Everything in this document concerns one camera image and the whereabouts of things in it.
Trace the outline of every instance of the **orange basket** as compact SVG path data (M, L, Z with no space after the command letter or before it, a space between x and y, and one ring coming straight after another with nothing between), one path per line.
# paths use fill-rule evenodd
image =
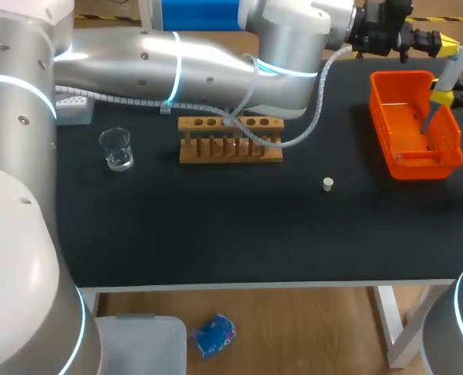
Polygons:
M398 180L439 180L463 164L461 131L450 108L442 105L421 134L433 78L422 70L371 75L372 119L389 172Z

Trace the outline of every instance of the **screw hole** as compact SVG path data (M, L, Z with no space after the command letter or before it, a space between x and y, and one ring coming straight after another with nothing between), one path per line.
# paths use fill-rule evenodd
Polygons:
M25 116L19 116L18 120L23 124L23 125L29 125L30 121L27 117Z

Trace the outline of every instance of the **table leg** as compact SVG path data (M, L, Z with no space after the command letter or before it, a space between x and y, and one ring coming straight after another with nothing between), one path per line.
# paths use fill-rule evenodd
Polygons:
M98 314L99 293L96 291L89 291L87 288L81 288L81 294L85 305L89 308L89 311L91 311L92 317L96 318Z
M374 287L379 317L386 339L388 364L391 369L403 369L421 348L422 322L433 303L448 285L432 285L425 289L412 309L414 314L402 326L393 287Z

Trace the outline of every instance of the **black tablecloth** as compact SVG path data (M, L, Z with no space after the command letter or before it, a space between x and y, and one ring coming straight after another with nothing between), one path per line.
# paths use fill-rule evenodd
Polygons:
M463 270L463 167L398 182L368 111L369 75L443 62L337 62L314 133L271 165L180 165L178 115L97 103L58 130L59 237L79 287L454 278ZM455 110L462 130L463 110ZM313 108L287 121L290 139ZM131 132L135 165L106 170L99 134ZM324 177L334 188L321 193Z

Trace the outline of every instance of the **wooden floor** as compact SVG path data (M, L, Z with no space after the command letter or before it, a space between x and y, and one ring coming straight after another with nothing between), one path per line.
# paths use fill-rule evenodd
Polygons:
M463 1L414 0L414 4L415 16L463 16ZM76 0L76 14L139 17L135 0L125 5L110 0ZM76 27L125 25L76 22ZM463 40L463 23L415 26ZM251 34L194 34L238 54L257 52L257 38ZM421 52L411 55L424 57ZM395 288L402 315L420 291L420 287ZM238 331L236 341L206 362L190 350L188 375L422 375L419 357L405 370L388 370L371 293L363 287L119 293L102 295L99 313L177 316L188 331L202 326L216 313L231 318Z

